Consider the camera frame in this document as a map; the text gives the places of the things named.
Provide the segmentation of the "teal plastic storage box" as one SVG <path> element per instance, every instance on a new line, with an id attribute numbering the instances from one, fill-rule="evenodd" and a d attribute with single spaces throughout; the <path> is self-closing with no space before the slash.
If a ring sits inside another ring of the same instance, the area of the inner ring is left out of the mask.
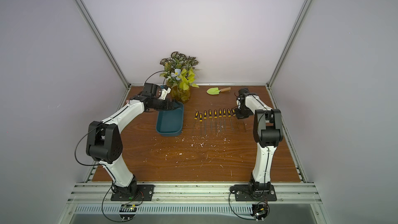
<path id="1" fill-rule="evenodd" d="M 156 131 L 164 137 L 179 136 L 182 133 L 184 104 L 174 103 L 172 111 L 159 111 L 156 123 Z"/>

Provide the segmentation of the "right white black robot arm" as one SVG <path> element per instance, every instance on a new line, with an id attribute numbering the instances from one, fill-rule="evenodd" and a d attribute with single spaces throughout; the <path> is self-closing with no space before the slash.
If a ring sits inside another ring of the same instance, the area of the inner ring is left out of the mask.
<path id="1" fill-rule="evenodd" d="M 252 133 L 257 144 L 256 163 L 248 184 L 250 194 L 269 191 L 274 153 L 284 138 L 282 113 L 267 106 L 247 88 L 238 90 L 235 114 L 237 119 L 254 116 Z"/>

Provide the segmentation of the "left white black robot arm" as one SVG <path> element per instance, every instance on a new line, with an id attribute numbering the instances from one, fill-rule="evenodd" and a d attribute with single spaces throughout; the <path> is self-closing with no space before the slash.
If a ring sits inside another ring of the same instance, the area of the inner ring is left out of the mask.
<path id="1" fill-rule="evenodd" d="M 169 93 L 171 88 L 168 86 L 144 83 L 142 91 L 116 113 L 102 121 L 90 123 L 86 154 L 108 172 L 113 180 L 112 190 L 126 195 L 138 191 L 136 178 L 122 157 L 121 132 L 133 119 L 149 109 L 174 111 L 181 108 L 182 103 L 167 98 Z"/>

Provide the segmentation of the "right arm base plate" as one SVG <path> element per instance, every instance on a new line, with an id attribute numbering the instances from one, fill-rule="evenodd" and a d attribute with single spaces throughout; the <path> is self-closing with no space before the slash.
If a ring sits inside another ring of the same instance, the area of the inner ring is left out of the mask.
<path id="1" fill-rule="evenodd" d="M 273 185 L 268 184 L 265 185 L 264 189 L 255 189 L 250 191 L 249 185 L 234 185 L 230 187 L 230 193 L 234 196 L 235 201 L 238 202 L 246 202 L 246 201 L 255 201 L 255 202 L 276 202 L 276 190 Z"/>

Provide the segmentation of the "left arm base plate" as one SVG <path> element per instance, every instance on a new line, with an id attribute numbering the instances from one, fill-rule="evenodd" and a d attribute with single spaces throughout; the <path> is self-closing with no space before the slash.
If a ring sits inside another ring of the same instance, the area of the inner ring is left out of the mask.
<path id="1" fill-rule="evenodd" d="M 151 201 L 155 185 L 141 184 L 128 187 L 113 186 L 111 201 Z"/>

